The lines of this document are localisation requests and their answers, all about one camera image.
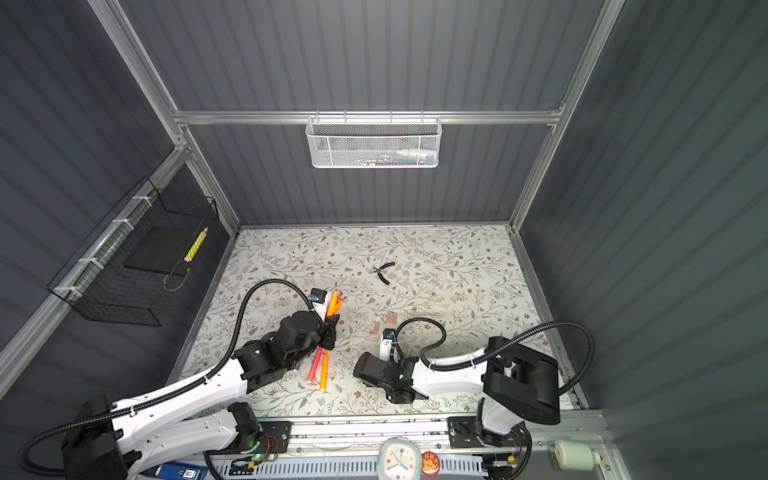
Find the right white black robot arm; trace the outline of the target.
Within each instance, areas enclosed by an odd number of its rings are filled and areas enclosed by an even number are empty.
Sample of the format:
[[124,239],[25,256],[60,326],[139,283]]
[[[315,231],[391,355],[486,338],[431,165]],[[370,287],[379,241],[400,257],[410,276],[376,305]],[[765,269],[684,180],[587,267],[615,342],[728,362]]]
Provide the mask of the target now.
[[384,391],[393,404],[412,404],[448,393],[480,394],[473,423],[456,427],[484,446],[523,440],[526,422],[561,421],[557,361],[537,350],[513,344],[482,362],[475,355],[424,362],[417,357],[383,360],[364,353],[353,376]]

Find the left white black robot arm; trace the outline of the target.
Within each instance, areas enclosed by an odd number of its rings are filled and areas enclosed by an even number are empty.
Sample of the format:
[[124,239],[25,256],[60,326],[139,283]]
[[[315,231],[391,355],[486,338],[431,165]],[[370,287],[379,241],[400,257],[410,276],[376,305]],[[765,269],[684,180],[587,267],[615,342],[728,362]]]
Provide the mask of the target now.
[[162,401],[167,388],[117,402],[128,413],[101,424],[77,427],[62,442],[67,479],[128,479],[167,461],[204,451],[251,453],[266,435],[247,394],[280,380],[318,348],[335,346],[339,317],[319,322],[299,311],[277,331],[234,351],[219,372],[206,370],[180,382],[181,395]]

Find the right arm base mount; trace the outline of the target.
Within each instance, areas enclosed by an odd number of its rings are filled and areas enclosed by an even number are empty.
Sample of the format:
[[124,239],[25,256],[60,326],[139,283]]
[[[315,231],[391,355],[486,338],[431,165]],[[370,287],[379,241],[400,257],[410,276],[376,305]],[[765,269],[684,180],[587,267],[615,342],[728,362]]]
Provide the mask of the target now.
[[447,429],[450,446],[454,449],[521,449],[532,446],[524,422],[514,425],[506,434],[498,434],[484,429],[477,416],[452,416],[447,418]]

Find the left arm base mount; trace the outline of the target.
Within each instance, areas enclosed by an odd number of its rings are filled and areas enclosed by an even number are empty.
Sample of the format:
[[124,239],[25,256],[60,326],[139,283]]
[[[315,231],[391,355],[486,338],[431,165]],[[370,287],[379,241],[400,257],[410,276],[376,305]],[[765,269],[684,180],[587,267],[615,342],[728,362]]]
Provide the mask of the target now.
[[292,426],[293,424],[289,421],[262,422],[256,433],[246,437],[245,446],[238,452],[259,458],[286,453]]

